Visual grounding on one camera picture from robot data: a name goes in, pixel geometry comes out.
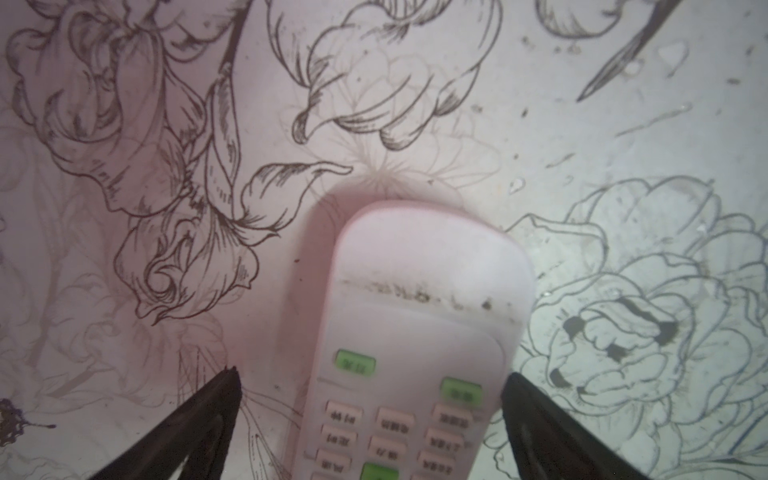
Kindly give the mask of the white remote control with display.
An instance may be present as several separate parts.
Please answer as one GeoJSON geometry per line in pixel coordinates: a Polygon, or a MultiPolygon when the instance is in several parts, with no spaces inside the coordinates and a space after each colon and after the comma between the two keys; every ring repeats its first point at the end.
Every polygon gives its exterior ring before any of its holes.
{"type": "Polygon", "coordinates": [[[336,240],[295,448],[296,479],[466,479],[535,300],[508,234],[390,200],[336,240]]]}

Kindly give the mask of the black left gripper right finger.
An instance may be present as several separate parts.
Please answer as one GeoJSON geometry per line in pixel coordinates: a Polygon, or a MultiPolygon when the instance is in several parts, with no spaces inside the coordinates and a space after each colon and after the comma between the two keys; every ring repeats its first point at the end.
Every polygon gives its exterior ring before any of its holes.
{"type": "Polygon", "coordinates": [[[517,372],[507,377],[501,410],[522,479],[648,479],[517,372]]]}

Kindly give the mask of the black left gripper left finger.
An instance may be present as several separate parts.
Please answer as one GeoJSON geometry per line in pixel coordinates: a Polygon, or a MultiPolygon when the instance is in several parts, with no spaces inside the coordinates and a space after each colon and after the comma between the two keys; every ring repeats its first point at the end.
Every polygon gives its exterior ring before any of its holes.
{"type": "Polygon", "coordinates": [[[242,399],[235,367],[223,369],[94,479],[222,477],[242,399]]]}

